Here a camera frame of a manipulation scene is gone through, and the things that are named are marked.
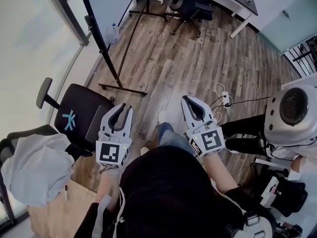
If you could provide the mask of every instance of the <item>black shirt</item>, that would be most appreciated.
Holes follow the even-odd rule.
[[[117,226],[118,238],[226,238],[230,237],[225,234],[228,225],[241,229],[245,223],[241,210],[218,195],[200,163],[180,148],[158,147],[139,157],[127,166],[120,186],[126,203],[121,215],[124,222]],[[234,197],[239,204],[241,201],[244,210],[271,217],[239,190],[226,195]],[[94,210],[90,211],[92,222],[96,218]],[[103,237],[112,236],[113,219],[105,210]],[[89,229],[84,222],[76,238],[91,237],[91,233],[83,231]]]

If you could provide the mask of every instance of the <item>jeans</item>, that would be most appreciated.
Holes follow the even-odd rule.
[[[174,132],[172,125],[167,122],[163,122],[158,126],[158,143],[159,146],[174,146],[189,152],[195,156],[196,153],[187,139]]]

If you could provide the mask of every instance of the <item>power strip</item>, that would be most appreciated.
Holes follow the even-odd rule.
[[[230,99],[229,99],[229,93],[228,92],[222,92],[222,102],[223,105],[226,109],[229,108],[229,103],[230,103]]]

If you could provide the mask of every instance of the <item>desk leg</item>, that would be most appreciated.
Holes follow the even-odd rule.
[[[231,17],[234,17],[237,13],[239,13],[241,11],[241,9],[242,9],[242,7],[238,5],[238,7],[231,14]]]
[[[250,14],[238,27],[233,33],[230,35],[231,38],[234,38],[241,30],[244,28],[251,20],[252,14]]]

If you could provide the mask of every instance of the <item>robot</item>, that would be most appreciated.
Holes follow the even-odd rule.
[[[317,89],[296,85],[270,98],[264,134],[274,146],[309,146],[317,141]]]
[[[188,130],[186,136],[199,157],[219,152],[224,147],[222,130],[217,127],[209,105],[201,100],[183,96],[181,100]]]
[[[113,107],[104,115],[96,141],[96,160],[103,167],[120,169],[130,152],[132,140],[130,137],[133,109],[130,106],[126,112],[121,128],[115,129],[125,103]]]

